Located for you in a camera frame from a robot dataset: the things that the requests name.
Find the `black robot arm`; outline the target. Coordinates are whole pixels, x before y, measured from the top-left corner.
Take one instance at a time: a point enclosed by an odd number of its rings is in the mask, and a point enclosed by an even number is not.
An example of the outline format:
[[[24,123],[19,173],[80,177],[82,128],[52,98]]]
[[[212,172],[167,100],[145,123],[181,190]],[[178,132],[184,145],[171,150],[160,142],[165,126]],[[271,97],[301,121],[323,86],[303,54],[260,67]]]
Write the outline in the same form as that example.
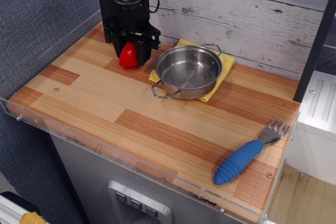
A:
[[[149,0],[100,0],[104,36],[123,68],[140,67],[161,47],[161,32],[150,24]]]

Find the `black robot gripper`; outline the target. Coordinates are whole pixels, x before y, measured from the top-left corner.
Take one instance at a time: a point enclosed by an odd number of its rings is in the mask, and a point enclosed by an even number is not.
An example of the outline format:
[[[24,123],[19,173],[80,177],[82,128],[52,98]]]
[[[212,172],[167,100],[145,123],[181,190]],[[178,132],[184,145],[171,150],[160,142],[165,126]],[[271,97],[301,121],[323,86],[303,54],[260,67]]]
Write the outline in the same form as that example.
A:
[[[161,32],[150,24],[151,13],[149,0],[136,0],[131,5],[120,5],[113,0],[108,22],[118,58],[128,41],[135,42],[138,66],[150,59],[152,49],[161,48]]]

